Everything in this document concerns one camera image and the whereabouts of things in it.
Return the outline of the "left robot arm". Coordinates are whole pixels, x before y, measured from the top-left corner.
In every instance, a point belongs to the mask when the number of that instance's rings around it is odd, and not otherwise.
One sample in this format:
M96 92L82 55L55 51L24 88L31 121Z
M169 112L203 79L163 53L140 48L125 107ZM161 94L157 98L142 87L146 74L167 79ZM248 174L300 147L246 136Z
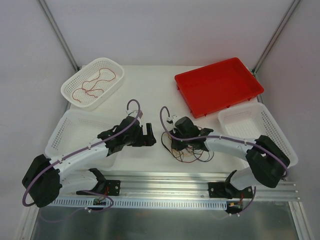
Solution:
M109 182L99 169L90 165L111 159L124 147L151 147L156 142L151 123L146 123L143 133L140 119L127 116L81 149L51 158L38 155L22 179L25 187L22 204L43 208L58 196L69 193L104 198L111 192Z

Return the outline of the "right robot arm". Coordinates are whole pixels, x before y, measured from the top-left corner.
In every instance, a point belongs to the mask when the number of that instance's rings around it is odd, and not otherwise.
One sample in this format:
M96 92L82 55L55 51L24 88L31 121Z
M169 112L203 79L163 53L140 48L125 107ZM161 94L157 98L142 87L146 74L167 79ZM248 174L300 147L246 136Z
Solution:
M189 117L174 117L172 148L181 151L188 147L196 151L219 152L247 162L248 167L232 171L221 186L213 191L221 198L236 198L245 188L257 184L275 188L288 174L290 159L266 136L257 139L216 134L213 129L200 129Z

